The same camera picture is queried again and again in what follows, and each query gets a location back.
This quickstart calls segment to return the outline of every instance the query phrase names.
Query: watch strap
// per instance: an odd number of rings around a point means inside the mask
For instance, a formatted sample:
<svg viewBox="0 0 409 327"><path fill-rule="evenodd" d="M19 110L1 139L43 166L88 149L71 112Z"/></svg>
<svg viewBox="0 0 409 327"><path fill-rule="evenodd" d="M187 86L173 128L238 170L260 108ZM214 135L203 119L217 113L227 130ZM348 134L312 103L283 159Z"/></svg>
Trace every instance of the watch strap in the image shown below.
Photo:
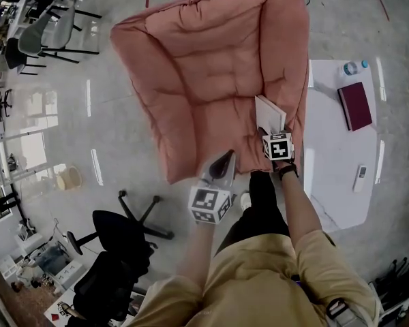
<svg viewBox="0 0 409 327"><path fill-rule="evenodd" d="M298 172L297 172L297 166L295 166L295 165L292 163L292 164L290 164L289 166L285 166L285 167L283 167L283 168L281 168L281 169L279 170L279 178L280 178L280 180L282 180L282 178L284 177L284 174L285 174L285 173L288 173L288 172L291 172L291 171L294 171L294 172L295 172L295 175L297 176L297 178L299 177L299 174L298 174Z"/></svg>

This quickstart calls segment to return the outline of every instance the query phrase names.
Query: white chair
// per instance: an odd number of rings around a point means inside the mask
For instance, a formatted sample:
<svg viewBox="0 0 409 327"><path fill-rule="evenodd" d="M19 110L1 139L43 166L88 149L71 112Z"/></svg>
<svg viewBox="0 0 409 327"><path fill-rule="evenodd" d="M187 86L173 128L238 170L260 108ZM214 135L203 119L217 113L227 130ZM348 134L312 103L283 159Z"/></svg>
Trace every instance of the white chair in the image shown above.
<svg viewBox="0 0 409 327"><path fill-rule="evenodd" d="M65 7L51 7L59 10L65 10L65 13L60 16L57 21L55 28L52 32L52 48L42 46L42 35L47 27L48 21L51 18L49 10L45 11L40 18L35 21L31 26L27 27L20 36L18 41L18 49L25 53L26 55L40 55L41 57L52 57L60 59L62 61L67 61L71 63L79 63L73 59L60 57L57 55L58 52L69 52L69 53L83 53L86 55L98 55L99 52L96 51L86 51L86 50L74 50L65 48L71 39L74 17L76 15L76 9L74 6L66 9Z"/></svg>

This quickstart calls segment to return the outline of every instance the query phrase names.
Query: red book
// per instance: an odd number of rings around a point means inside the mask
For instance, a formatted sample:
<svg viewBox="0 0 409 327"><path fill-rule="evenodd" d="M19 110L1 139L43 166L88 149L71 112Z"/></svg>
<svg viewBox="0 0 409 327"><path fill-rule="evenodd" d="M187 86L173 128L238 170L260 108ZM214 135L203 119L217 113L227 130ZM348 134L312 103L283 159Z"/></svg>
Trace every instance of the red book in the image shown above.
<svg viewBox="0 0 409 327"><path fill-rule="evenodd" d="M362 82L343 87L338 93L349 131L356 131L373 122Z"/></svg>

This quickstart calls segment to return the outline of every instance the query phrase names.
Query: sneaker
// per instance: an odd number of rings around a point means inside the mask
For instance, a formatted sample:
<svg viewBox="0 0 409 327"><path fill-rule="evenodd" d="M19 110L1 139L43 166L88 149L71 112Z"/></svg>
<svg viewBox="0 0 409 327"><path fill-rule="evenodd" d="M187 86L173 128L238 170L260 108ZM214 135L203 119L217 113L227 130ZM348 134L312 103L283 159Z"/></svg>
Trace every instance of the sneaker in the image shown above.
<svg viewBox="0 0 409 327"><path fill-rule="evenodd" d="M252 199L250 199L250 193L248 191L244 191L243 194L241 195L241 208L243 209L243 212L249 208L252 207Z"/></svg>

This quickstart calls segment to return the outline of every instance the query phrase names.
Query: pink sofa cushion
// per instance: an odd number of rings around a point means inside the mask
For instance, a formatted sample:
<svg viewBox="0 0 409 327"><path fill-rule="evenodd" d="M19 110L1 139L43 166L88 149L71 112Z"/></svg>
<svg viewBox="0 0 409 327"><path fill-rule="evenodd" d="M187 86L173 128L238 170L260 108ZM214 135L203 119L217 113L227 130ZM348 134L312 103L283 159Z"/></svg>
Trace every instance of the pink sofa cushion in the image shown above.
<svg viewBox="0 0 409 327"><path fill-rule="evenodd" d="M259 94L286 111L299 157L308 29L303 0L177 0L112 29L170 183L228 149L240 173L271 170L256 132Z"/></svg>

